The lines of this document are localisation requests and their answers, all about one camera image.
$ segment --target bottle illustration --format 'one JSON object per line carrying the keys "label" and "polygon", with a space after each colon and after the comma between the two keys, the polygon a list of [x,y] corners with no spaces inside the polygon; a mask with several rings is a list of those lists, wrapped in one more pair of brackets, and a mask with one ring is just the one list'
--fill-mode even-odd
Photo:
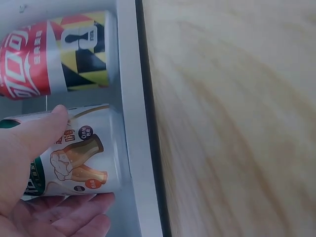
{"label": "bottle illustration", "polygon": [[73,180],[85,183],[89,180],[97,180],[105,184],[108,178],[106,171],[98,171],[84,165],[93,155],[103,150],[100,138],[93,134],[86,141],[73,143],[62,150],[52,152],[50,163],[60,181]]}

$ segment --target red can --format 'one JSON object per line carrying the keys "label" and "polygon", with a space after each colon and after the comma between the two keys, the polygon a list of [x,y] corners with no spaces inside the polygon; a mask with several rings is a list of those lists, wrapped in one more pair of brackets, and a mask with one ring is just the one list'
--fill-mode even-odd
{"label": "red can", "polygon": [[104,87],[118,75],[117,22],[107,11],[26,26],[0,44],[0,94],[10,99]]}

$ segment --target beverage can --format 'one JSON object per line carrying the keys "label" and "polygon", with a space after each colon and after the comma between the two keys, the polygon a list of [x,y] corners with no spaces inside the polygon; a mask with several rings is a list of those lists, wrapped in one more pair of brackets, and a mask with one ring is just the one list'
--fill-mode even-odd
{"label": "beverage can", "polygon": [[[74,108],[64,135],[31,162],[25,195],[54,196],[119,190],[130,177],[122,117],[109,105]],[[0,128],[47,113],[5,118]]]}
{"label": "beverage can", "polygon": [[109,86],[119,76],[118,51],[109,11],[22,27],[0,43],[0,94],[18,100]]}

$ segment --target wood grain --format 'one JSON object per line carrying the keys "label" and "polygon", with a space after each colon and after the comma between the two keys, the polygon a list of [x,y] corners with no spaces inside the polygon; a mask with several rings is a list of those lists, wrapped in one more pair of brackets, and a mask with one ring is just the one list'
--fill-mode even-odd
{"label": "wood grain", "polygon": [[143,4],[173,236],[316,236],[316,1]]}

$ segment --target white can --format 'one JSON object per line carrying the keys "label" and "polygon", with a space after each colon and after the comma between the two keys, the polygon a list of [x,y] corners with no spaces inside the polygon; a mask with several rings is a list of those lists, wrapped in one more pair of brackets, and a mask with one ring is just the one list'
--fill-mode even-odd
{"label": "white can", "polygon": [[[68,114],[64,135],[31,163],[25,195],[108,193],[130,178],[122,116],[109,105],[69,109]],[[46,115],[5,118],[0,128]]]}

